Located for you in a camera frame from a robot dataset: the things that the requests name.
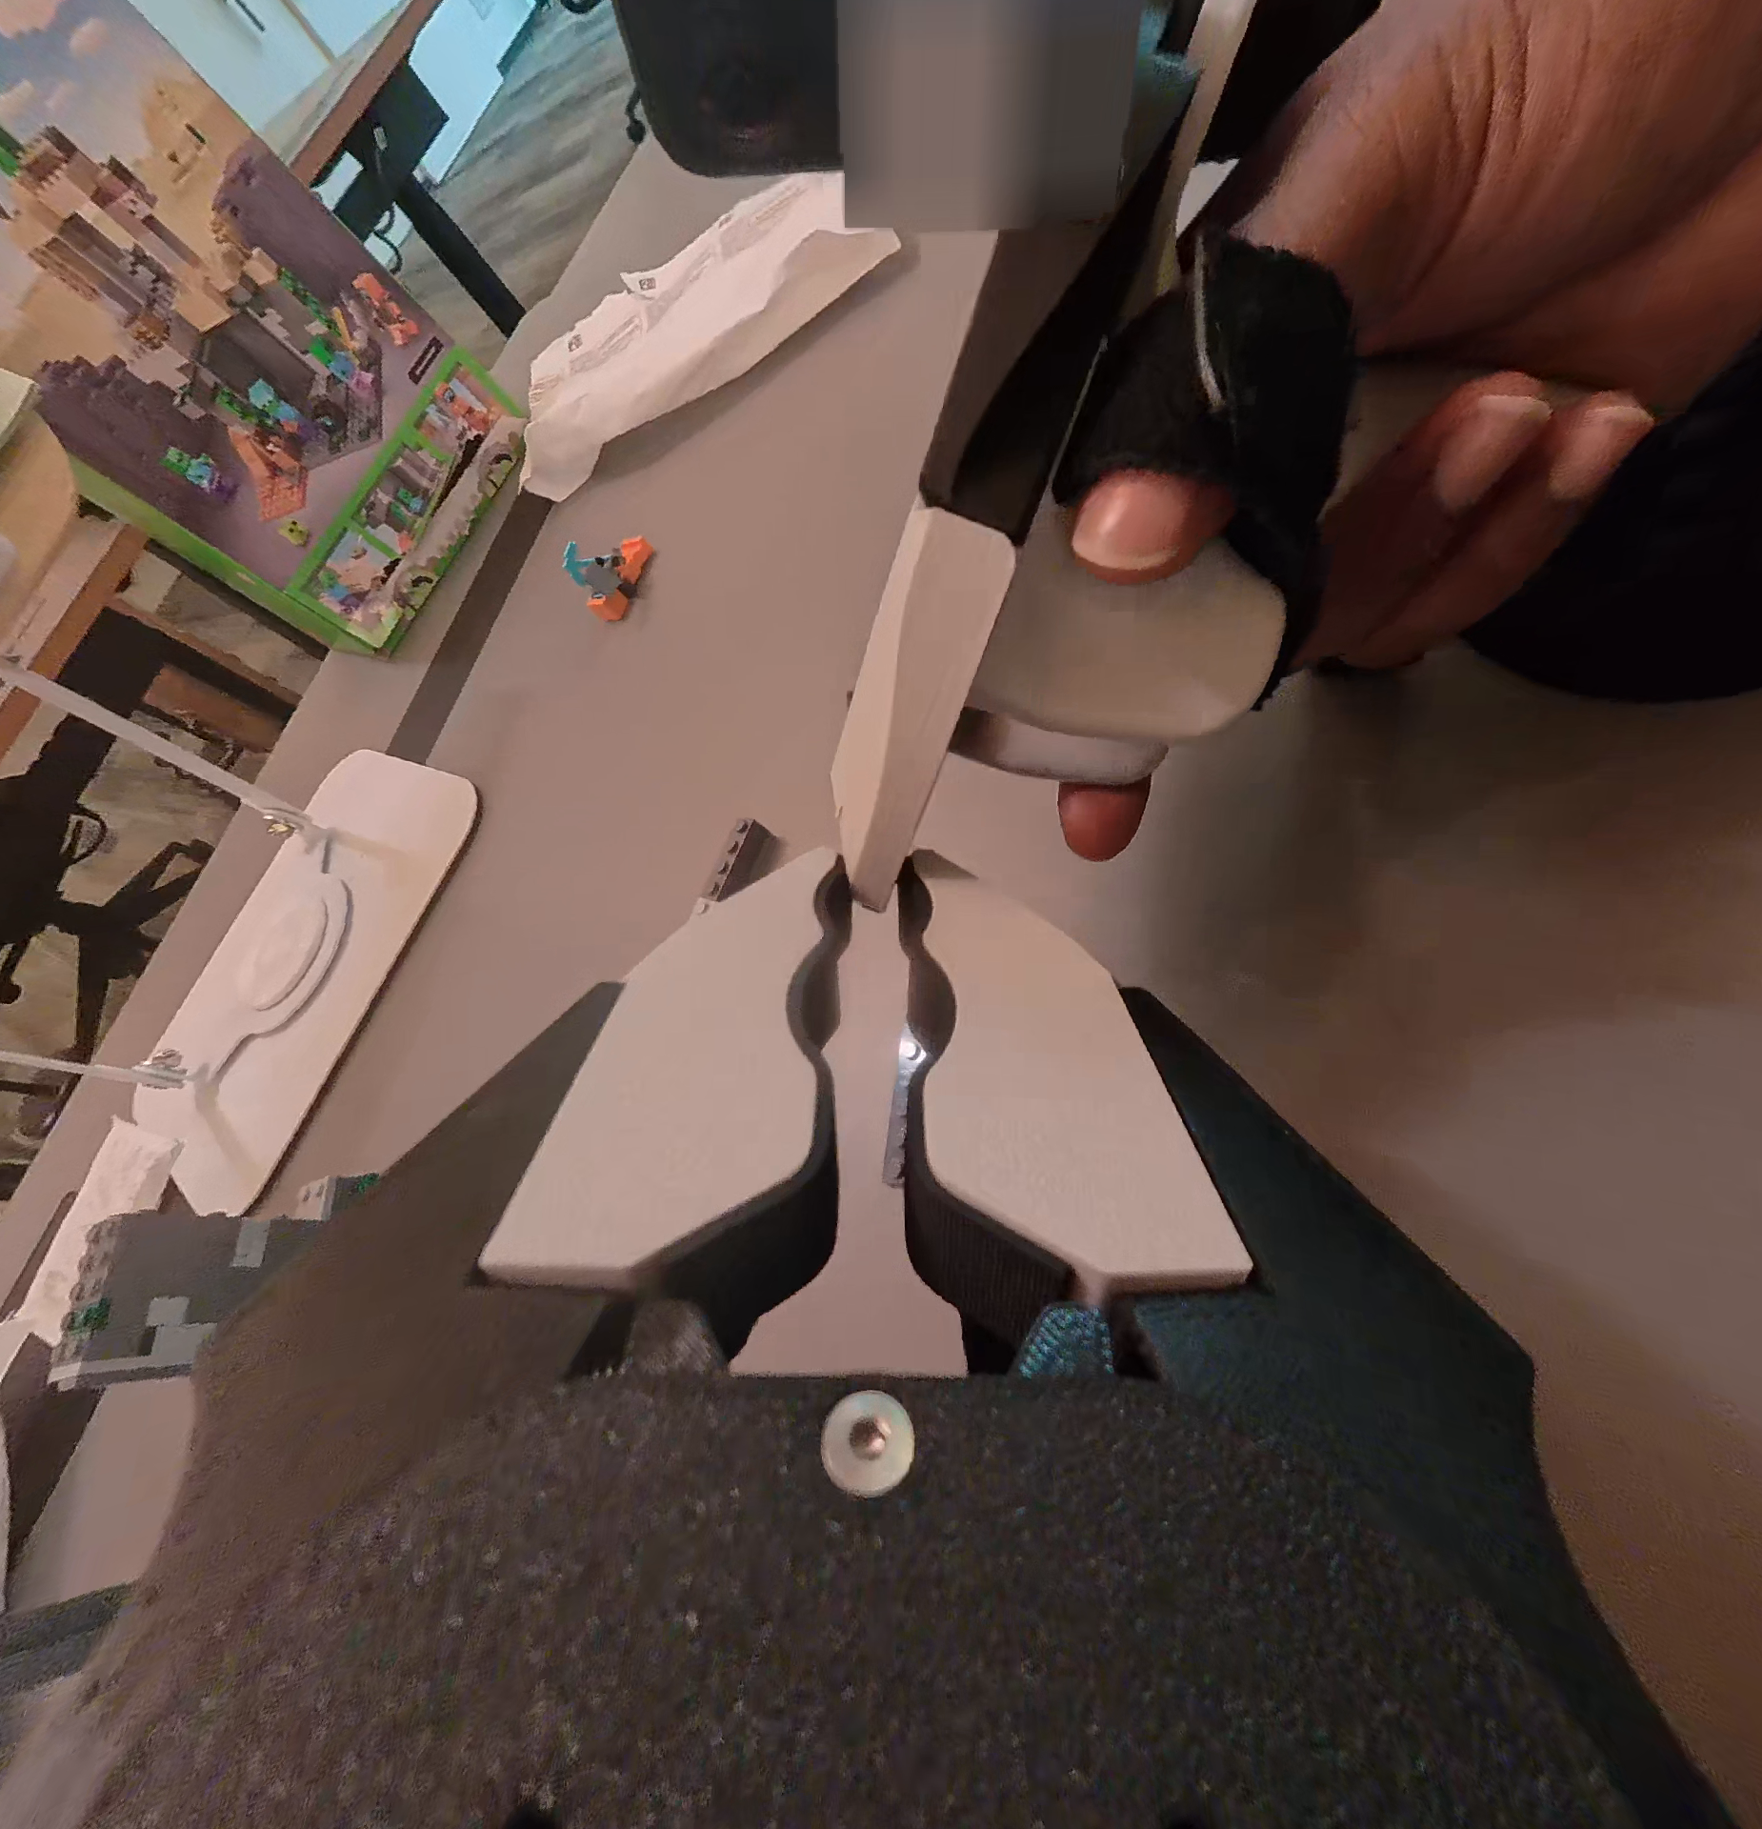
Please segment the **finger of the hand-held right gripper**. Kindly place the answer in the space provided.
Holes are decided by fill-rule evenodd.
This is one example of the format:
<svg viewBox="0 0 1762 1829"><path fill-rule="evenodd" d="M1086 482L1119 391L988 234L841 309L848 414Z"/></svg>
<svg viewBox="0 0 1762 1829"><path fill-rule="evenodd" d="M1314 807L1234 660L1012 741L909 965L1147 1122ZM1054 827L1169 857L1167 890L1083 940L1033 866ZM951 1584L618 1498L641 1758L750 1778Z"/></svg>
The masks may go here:
<svg viewBox="0 0 1762 1829"><path fill-rule="evenodd" d="M912 507L828 767L850 894L889 907L1016 575L1014 542Z"/></svg>

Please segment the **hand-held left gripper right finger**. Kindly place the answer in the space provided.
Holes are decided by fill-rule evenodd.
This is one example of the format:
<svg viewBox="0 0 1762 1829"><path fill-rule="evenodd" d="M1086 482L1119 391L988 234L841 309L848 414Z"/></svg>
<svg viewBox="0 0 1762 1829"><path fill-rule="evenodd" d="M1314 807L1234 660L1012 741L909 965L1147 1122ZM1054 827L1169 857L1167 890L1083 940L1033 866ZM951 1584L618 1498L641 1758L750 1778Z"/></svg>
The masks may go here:
<svg viewBox="0 0 1762 1829"><path fill-rule="evenodd" d="M1097 1316L1254 1278L1227 1200L1108 967L936 852L898 883L906 1025L902 1227L970 1359L1042 1312Z"/></svg>

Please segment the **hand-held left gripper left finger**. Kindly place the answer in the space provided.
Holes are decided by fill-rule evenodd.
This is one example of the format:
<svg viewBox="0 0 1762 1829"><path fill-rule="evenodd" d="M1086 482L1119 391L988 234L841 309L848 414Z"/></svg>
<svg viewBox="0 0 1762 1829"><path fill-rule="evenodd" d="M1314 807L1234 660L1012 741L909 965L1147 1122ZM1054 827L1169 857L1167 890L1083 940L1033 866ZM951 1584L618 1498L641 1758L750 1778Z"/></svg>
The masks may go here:
<svg viewBox="0 0 1762 1829"><path fill-rule="evenodd" d="M649 952L483 1246L483 1278L685 1300L738 1358L838 1241L824 1045L848 935L843 862L814 850Z"/></svg>

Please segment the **grey desk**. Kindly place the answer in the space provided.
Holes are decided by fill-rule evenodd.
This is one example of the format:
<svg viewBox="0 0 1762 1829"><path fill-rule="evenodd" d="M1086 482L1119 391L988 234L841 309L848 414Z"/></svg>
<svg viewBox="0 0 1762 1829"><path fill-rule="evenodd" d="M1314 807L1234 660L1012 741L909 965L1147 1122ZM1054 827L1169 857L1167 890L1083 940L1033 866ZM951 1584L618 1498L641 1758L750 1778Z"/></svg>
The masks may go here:
<svg viewBox="0 0 1762 1829"><path fill-rule="evenodd" d="M468 778L472 845L281 1187L379 1167L200 1376L51 1392L0 1636L11 1826L1762 1826L1762 692L1471 653L1177 753L1121 862L958 763L928 842L1130 997L1220 1190L1314 1269L1128 1316L1130 1379L956 1350L879 1178L894 916L855 918L846 1212L755 1375L574 1376L472 1282L734 815L828 751L980 255L479 537L416 662L275 753ZM620 624L565 546L654 547Z"/></svg>

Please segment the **person's right hand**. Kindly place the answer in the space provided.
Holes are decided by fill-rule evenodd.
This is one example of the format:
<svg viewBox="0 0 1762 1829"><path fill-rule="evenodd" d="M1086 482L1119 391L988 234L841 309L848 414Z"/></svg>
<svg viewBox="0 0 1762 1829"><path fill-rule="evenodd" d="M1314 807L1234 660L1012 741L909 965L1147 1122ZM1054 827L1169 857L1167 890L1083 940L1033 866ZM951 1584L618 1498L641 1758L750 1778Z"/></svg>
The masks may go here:
<svg viewBox="0 0 1762 1829"><path fill-rule="evenodd" d="M1484 369L1327 518L1293 671L1412 666L1512 599L1762 331L1762 2L1398 2L1215 195L1366 358Z"/></svg>

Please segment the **grey L-shaped brick assembly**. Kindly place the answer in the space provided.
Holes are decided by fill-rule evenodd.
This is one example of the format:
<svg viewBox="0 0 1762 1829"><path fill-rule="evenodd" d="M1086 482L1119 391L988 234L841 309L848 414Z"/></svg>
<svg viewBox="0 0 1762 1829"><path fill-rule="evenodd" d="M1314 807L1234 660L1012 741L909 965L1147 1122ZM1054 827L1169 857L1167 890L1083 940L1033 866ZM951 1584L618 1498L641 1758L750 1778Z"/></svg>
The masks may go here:
<svg viewBox="0 0 1762 1829"><path fill-rule="evenodd" d="M697 898L693 912L701 916L709 909L715 909L728 903L738 891L751 887L768 869L776 864L782 850L784 842L778 839L763 823L755 819L738 819L732 827L732 836L715 858L712 875L706 883L706 890Z"/></svg>

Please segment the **orange and teal brick figure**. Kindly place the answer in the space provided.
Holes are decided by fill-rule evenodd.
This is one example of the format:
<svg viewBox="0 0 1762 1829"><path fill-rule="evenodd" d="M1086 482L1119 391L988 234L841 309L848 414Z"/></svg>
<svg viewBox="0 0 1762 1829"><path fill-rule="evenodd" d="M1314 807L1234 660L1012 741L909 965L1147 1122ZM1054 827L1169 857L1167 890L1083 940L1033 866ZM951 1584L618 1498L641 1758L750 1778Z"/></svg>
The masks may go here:
<svg viewBox="0 0 1762 1829"><path fill-rule="evenodd" d="M620 624L630 614L652 559L654 547L644 537L625 537L620 546L597 553L571 542L563 551L563 568L583 594L592 614L604 624Z"/></svg>

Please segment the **white paper bag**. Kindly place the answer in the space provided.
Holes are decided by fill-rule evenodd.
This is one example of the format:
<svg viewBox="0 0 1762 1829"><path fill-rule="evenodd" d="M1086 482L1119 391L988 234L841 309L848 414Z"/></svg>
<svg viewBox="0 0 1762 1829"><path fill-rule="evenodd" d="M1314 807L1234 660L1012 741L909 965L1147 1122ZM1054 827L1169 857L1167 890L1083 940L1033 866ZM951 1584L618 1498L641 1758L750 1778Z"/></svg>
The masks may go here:
<svg viewBox="0 0 1762 1829"><path fill-rule="evenodd" d="M158 1208L176 1156L178 1142L113 1121L15 1312L0 1319L0 1613L19 1511L17 1457L43 1412L91 1234L113 1217Z"/></svg>
<svg viewBox="0 0 1762 1829"><path fill-rule="evenodd" d="M742 377L902 247L846 220L838 175L787 177L620 288L529 368L522 487L553 503L603 452Z"/></svg>

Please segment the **grey and green brick build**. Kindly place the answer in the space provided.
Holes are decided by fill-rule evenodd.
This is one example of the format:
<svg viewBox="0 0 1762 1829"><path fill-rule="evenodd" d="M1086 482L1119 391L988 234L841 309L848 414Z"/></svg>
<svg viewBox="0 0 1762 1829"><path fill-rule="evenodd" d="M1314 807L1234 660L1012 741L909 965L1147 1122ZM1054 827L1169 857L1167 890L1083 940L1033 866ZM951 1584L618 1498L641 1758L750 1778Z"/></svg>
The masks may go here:
<svg viewBox="0 0 1762 1829"><path fill-rule="evenodd" d="M321 1177L270 1219L140 1210L92 1226L49 1387L187 1376L207 1338L377 1181Z"/></svg>

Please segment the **black office chair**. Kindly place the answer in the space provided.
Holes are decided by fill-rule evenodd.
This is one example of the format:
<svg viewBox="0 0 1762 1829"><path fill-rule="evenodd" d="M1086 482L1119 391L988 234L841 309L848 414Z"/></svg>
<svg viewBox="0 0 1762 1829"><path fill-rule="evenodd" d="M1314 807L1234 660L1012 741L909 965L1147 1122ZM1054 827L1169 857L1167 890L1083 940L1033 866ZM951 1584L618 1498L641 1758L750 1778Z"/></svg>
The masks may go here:
<svg viewBox="0 0 1762 1829"><path fill-rule="evenodd" d="M158 949L145 928L187 898L214 853L206 839L159 850L108 903L73 903L68 872L92 857L82 824L103 824L85 803L113 737L64 717L35 760L0 778L0 1005L19 998L27 949L55 928L75 944L75 1017L98 1025L113 987L136 977Z"/></svg>

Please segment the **long wooden office table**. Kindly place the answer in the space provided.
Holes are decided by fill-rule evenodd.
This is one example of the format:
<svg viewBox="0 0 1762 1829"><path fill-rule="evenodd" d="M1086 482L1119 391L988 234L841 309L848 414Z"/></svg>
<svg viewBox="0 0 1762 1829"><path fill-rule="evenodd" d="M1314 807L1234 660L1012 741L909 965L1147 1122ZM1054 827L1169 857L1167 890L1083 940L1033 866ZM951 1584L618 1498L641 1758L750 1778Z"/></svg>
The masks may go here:
<svg viewBox="0 0 1762 1829"><path fill-rule="evenodd" d="M525 307L486 263L476 244L448 212L421 173L424 144L399 153L388 165L390 134L386 93L393 86L421 91L424 83L405 76L416 41L434 22L441 2L395 5L330 71L293 98L260 136L307 187L317 187L344 156L369 153L373 173L371 220L402 219L437 259L460 291L511 336L525 320Z"/></svg>

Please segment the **toy brick set box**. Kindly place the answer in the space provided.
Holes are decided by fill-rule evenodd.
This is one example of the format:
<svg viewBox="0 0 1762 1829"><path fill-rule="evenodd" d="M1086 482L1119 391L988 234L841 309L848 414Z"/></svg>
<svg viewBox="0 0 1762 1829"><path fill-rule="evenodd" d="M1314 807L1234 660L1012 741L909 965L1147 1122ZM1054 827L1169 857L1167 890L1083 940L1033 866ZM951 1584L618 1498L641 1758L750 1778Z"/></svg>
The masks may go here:
<svg viewBox="0 0 1762 1829"><path fill-rule="evenodd" d="M483 364L134 5L0 5L0 368L77 492L395 653L522 455Z"/></svg>

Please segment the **wooden side table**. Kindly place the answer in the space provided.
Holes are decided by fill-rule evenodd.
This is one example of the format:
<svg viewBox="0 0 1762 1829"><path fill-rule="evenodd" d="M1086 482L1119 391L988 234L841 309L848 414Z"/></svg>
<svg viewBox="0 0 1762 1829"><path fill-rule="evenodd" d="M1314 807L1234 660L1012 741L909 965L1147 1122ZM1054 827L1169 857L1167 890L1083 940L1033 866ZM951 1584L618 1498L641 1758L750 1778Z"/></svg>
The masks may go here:
<svg viewBox="0 0 1762 1829"><path fill-rule="evenodd" d="M85 507L66 450L27 416L0 452L0 537L17 557L0 583L0 666L64 675L145 553L145 530ZM39 709L0 685L0 765Z"/></svg>

